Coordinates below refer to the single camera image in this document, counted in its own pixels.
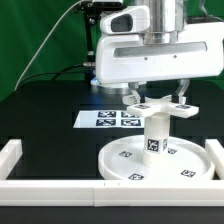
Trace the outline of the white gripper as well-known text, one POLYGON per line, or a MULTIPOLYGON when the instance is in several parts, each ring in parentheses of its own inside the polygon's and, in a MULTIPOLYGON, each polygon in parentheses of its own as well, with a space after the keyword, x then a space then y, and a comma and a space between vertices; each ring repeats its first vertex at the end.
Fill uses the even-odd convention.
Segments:
POLYGON ((189 78, 217 76, 224 69, 224 23, 186 24, 182 5, 136 5, 100 21, 96 77, 101 84, 129 83, 144 103, 139 83, 180 79, 172 95, 185 104, 189 78))

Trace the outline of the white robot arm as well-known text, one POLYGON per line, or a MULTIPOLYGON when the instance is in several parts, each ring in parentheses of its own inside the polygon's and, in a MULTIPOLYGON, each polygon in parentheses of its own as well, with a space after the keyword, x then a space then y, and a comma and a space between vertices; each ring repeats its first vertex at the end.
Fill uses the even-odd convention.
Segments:
POLYGON ((103 17, 95 74, 101 85, 177 80, 176 101, 192 78, 218 76, 224 70, 224 23, 189 24, 187 0, 136 0, 103 17))

